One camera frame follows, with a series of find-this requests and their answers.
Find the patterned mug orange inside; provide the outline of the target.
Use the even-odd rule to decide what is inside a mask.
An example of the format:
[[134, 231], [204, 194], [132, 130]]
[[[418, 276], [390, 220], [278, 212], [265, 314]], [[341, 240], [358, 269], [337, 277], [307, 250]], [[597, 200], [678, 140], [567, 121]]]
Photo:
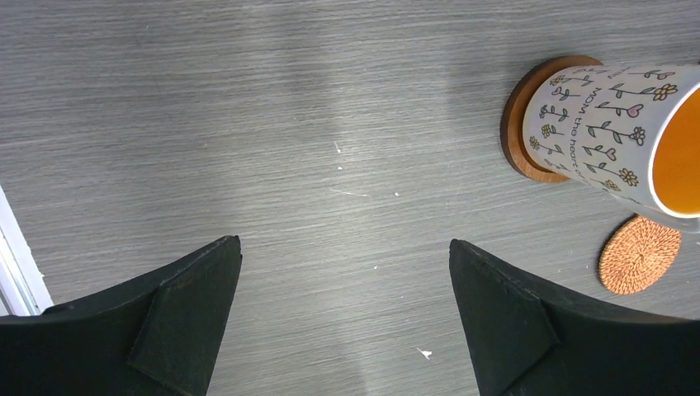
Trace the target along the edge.
[[697, 65], [565, 68], [537, 87], [522, 136], [536, 165], [698, 232]]

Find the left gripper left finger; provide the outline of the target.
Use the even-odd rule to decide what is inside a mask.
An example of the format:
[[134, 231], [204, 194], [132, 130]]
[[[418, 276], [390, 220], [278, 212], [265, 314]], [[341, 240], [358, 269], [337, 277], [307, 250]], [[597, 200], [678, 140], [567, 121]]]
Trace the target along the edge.
[[2, 394], [206, 394], [241, 266], [227, 235], [37, 316], [2, 317]]

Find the woven coaster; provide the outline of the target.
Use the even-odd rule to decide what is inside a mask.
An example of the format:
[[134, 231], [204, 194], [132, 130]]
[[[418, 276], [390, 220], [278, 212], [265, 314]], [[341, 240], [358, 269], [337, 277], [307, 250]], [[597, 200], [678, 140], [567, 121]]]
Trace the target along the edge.
[[679, 254], [682, 234], [635, 215], [622, 224], [603, 246], [598, 279], [616, 295], [648, 289], [670, 269]]

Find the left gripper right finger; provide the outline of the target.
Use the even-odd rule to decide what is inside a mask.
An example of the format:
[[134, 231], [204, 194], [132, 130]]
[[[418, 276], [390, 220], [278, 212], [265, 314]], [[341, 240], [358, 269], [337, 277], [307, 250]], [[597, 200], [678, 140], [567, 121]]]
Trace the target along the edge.
[[699, 323], [589, 297], [466, 241], [449, 270], [483, 395], [696, 395]]

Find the ridged wooden coaster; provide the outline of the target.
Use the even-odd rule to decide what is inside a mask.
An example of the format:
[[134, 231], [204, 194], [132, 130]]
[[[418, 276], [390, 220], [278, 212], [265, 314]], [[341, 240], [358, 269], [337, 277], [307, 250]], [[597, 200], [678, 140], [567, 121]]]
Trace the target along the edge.
[[519, 174], [541, 183], [561, 183], [569, 180], [535, 163], [525, 149], [523, 119], [536, 90], [552, 75], [570, 67], [603, 65], [587, 55], [566, 55], [548, 59], [531, 69], [518, 82], [505, 102], [500, 121], [500, 143], [505, 158]]

